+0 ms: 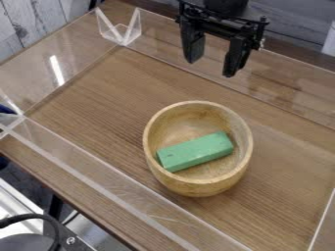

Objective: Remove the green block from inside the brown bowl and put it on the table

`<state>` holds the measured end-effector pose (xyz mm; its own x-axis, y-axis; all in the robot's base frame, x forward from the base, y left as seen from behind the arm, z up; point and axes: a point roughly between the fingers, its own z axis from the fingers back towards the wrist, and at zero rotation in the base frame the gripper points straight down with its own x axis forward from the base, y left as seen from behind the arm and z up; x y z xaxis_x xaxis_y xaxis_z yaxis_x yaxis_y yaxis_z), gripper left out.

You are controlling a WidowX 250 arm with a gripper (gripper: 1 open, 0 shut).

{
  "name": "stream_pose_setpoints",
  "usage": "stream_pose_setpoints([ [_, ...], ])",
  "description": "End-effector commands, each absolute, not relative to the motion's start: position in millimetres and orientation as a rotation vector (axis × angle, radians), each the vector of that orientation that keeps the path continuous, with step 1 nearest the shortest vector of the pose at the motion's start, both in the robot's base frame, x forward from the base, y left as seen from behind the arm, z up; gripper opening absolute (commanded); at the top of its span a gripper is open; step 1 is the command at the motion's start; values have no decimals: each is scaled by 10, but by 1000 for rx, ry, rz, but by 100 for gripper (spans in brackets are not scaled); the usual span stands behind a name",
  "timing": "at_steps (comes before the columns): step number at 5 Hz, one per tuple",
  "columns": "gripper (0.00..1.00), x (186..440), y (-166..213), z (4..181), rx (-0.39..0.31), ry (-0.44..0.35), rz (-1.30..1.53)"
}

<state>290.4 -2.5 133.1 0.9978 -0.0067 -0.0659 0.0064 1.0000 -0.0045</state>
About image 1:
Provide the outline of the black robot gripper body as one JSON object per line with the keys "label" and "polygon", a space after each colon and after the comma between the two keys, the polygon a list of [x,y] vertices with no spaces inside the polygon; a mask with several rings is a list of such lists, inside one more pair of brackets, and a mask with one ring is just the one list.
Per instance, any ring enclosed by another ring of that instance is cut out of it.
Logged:
{"label": "black robot gripper body", "polygon": [[249,0],[178,0],[179,12],[177,22],[186,17],[203,30],[226,40],[245,36],[254,50],[262,47],[266,16],[258,14],[249,6]]}

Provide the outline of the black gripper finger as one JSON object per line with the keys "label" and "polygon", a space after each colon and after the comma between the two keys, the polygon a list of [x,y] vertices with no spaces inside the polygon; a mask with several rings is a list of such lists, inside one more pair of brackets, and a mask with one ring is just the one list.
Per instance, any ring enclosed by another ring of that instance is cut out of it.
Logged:
{"label": "black gripper finger", "polygon": [[185,59],[194,64],[205,54],[206,35],[198,23],[189,18],[181,18],[181,38]]}
{"label": "black gripper finger", "polygon": [[245,36],[235,36],[231,39],[223,69],[223,75],[226,77],[234,77],[237,72],[245,67],[251,49],[251,42]]}

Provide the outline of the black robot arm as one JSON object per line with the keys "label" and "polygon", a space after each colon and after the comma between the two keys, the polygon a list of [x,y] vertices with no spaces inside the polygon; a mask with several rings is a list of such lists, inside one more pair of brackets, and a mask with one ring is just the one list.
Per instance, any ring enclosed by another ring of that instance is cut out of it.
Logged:
{"label": "black robot arm", "polygon": [[263,47],[267,17],[253,13],[249,0],[178,0],[178,4],[175,22],[186,61],[194,64],[203,57],[206,35],[211,34],[230,42],[223,76],[234,77],[251,51]]}

